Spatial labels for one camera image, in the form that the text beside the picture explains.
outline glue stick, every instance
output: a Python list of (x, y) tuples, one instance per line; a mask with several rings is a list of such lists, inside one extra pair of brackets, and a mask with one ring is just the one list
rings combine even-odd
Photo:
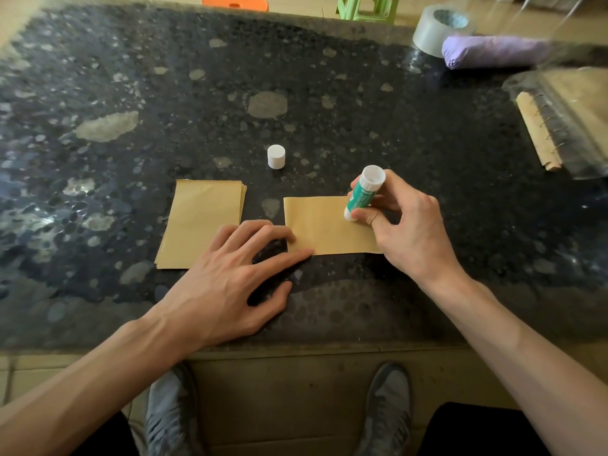
[(350, 216), (350, 212), (356, 208), (365, 208), (369, 206), (372, 198), (376, 195), (378, 189), (382, 187), (384, 180), (386, 179), (386, 173), (380, 167), (376, 165), (369, 165), (363, 168), (363, 173), (354, 186), (353, 194), (348, 200), (346, 209), (344, 210), (344, 217), (351, 222), (354, 222)]

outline granite table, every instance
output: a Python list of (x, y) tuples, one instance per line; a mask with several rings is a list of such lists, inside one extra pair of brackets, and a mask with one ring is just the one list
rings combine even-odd
[[(345, 194), (371, 163), (438, 198), (465, 269), (532, 327), (605, 337), (605, 182), (544, 172), (502, 90), (515, 71), (450, 72), (411, 36), (52, 0), (0, 56), (0, 348), (85, 350), (162, 299), (183, 274), (153, 266), (176, 179), (242, 180), (243, 218), (283, 224), (283, 197)], [(382, 255), (313, 257), (250, 302), (286, 278), (286, 312), (231, 347), (463, 342)]]

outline packing tape roll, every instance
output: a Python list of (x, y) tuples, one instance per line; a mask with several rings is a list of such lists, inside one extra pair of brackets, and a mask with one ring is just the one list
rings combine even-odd
[(447, 37), (474, 32), (475, 24), (465, 14), (444, 5), (431, 5), (422, 11), (412, 40), (422, 52), (442, 58), (441, 47)]

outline gray sneaker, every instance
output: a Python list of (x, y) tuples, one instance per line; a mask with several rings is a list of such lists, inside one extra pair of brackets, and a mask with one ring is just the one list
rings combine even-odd
[(148, 456), (204, 456), (192, 373), (178, 364), (150, 387), (146, 411)]
[(371, 380), (365, 425), (354, 456), (402, 456), (410, 439), (412, 395), (406, 370), (385, 363)]

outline purple cloth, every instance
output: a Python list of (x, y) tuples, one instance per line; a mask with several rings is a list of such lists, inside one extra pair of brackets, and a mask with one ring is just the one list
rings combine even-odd
[(525, 67), (546, 58), (551, 45), (517, 36), (449, 36), (441, 52), (452, 69)]

